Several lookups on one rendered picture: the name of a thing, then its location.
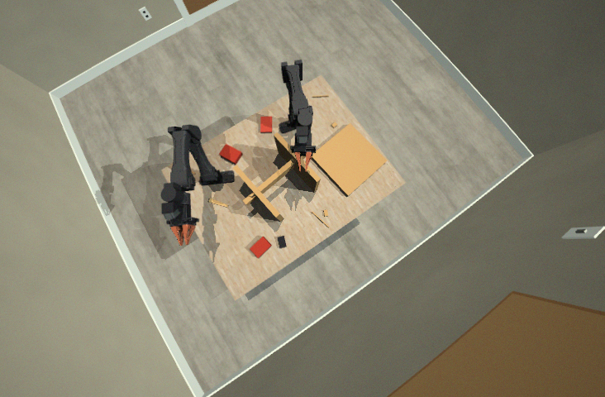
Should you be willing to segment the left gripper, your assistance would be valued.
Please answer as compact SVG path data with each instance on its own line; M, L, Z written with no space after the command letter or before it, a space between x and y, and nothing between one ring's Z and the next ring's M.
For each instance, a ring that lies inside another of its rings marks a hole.
M290 150L292 151L292 153L295 154L295 156L297 158L298 167L299 167L300 172L301 172L301 156L306 156L305 172L307 172L307 166L312 158L312 153L316 153L316 146L290 146ZM310 157L310 155L311 155L311 157ZM308 158L310 158L309 161L308 161Z

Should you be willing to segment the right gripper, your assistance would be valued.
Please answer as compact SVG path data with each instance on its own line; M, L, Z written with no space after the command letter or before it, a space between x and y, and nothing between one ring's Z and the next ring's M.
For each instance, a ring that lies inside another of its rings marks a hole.
M179 245L182 246L183 245L183 235L184 235L184 240L185 240L186 245L189 244L193 231L194 231L195 227L197 226L196 222L199 222L199 218L179 218L179 219L167 220L166 222L167 222L167 224L169 224L174 235L177 237ZM188 230L189 230L189 232L188 232Z

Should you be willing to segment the tan flat board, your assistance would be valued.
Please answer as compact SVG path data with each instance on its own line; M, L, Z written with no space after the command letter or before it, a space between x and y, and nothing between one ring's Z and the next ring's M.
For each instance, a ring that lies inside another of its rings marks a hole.
M387 162L351 124L313 153L312 159L347 197Z

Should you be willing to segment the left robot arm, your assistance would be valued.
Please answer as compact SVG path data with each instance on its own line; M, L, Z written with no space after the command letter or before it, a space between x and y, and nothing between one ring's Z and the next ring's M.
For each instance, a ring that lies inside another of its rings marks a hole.
M289 121L281 122L279 124L280 129L282 133L290 132L297 129L297 133L295 133L295 146L311 146L312 134L309 132L311 132L312 127L313 110L312 106L308 106L308 101L303 93L301 85L301 81L303 80L303 62L302 60L295 60L294 65L288 65L288 62L282 62L281 66L283 66L283 83L287 84L287 89L289 93L288 109L291 115L288 114Z

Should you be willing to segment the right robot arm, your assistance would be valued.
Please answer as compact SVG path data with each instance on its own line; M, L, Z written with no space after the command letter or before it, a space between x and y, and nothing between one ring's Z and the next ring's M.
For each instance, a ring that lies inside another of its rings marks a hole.
M194 190L196 181L189 164L189 152L191 152L198 165L201 174L201 185L234 182L234 171L220 172L219 170L217 172L215 166L211 165L202 148L200 142L202 134L198 126L168 127L168 133L172 135L174 141L174 163L172 172L170 172L170 183L164 184L161 191L161 198L168 202L161 204L161 212L166 220L190 218L190 193L185 191Z

